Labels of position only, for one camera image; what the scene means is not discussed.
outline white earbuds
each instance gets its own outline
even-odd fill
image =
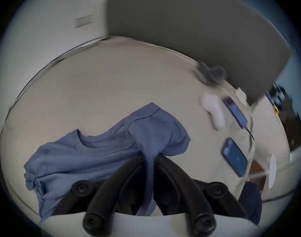
[[[225,116],[220,105],[220,99],[216,95],[209,93],[202,94],[200,96],[200,106],[211,113],[214,126],[217,130],[221,130],[225,127]]]

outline gray wall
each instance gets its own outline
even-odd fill
[[[239,0],[108,0],[107,29],[222,65],[250,102],[271,87],[290,54],[279,32]]]

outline beige desk surface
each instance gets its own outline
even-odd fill
[[[249,126],[251,110],[241,105],[226,81],[214,88],[198,81],[195,67],[196,61],[179,53],[135,40],[112,39],[49,69],[16,103],[2,132],[2,171],[16,200],[37,215],[37,197],[26,189],[23,165],[40,145],[76,128],[84,135],[101,134],[150,102],[176,117],[191,138],[187,151],[172,160],[192,178],[225,183],[238,198],[253,158],[250,137],[225,105],[226,128],[215,130],[198,99],[204,92],[230,95]],[[249,160],[243,178],[221,156],[227,137],[235,140]]]

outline blue t-shirt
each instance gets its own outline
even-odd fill
[[[156,156],[182,154],[189,142],[179,121],[150,103],[101,135],[84,136],[77,129],[56,142],[40,146],[24,165],[26,187],[36,188],[39,215],[46,219],[74,182],[108,178],[141,152],[145,156],[147,180],[139,215],[150,215]]]

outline smartphone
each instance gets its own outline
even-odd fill
[[[222,155],[235,173],[239,177],[242,177],[246,171],[248,160],[233,139],[227,139],[222,150]]]
[[[240,128],[243,129],[247,125],[248,121],[241,112],[241,110],[238,108],[238,106],[235,104],[233,99],[231,99],[231,97],[226,97],[223,99],[223,103],[230,110],[237,123],[239,124]]]

